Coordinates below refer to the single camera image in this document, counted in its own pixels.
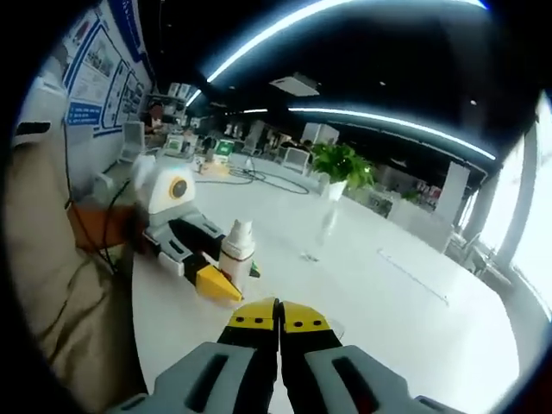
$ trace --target potted plant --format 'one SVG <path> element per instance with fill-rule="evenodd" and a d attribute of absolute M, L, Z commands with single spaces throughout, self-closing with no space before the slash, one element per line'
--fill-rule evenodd
<path fill-rule="evenodd" d="M 338 200 L 347 185 L 351 189 L 373 185 L 372 165 L 350 146 L 317 144 L 312 152 L 315 155 L 313 170 L 327 174 L 324 192 L 329 199 Z"/>

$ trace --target office room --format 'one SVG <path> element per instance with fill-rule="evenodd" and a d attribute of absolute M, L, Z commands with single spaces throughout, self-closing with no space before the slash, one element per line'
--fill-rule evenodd
<path fill-rule="evenodd" d="M 25 361 L 9 394 L 31 379 L 42 408 L 113 413 L 543 407 L 542 14 L 41 7 L 21 10 L 44 36 L 22 41 L 4 150 Z"/>

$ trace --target spray bottle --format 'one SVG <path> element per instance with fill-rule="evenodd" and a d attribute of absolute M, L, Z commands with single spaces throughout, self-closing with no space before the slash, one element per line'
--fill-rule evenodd
<path fill-rule="evenodd" d="M 251 222 L 235 220 L 232 230 L 223 239 L 218 266 L 242 294 L 253 265 L 254 251 Z"/>

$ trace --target white desk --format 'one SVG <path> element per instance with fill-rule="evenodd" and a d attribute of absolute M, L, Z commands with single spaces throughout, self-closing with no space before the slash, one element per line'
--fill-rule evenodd
<path fill-rule="evenodd" d="M 255 166 L 309 182 L 270 161 L 256 160 Z M 225 230 L 237 217 L 254 221 L 262 277 L 251 279 L 247 301 L 276 296 L 335 319 L 345 328 L 342 343 L 356 344 L 404 376 L 412 396 L 482 413 L 517 378 L 516 343 L 498 295 L 369 209 L 342 198 L 327 255 L 312 263 L 300 255 L 317 227 L 316 195 L 259 182 L 204 184 L 197 204 Z M 151 392 L 157 375 L 201 342 L 216 341 L 231 310 L 200 298 L 185 279 L 152 260 L 135 257 L 134 266 L 135 338 Z M 292 412 L 280 379 L 271 412 Z"/>

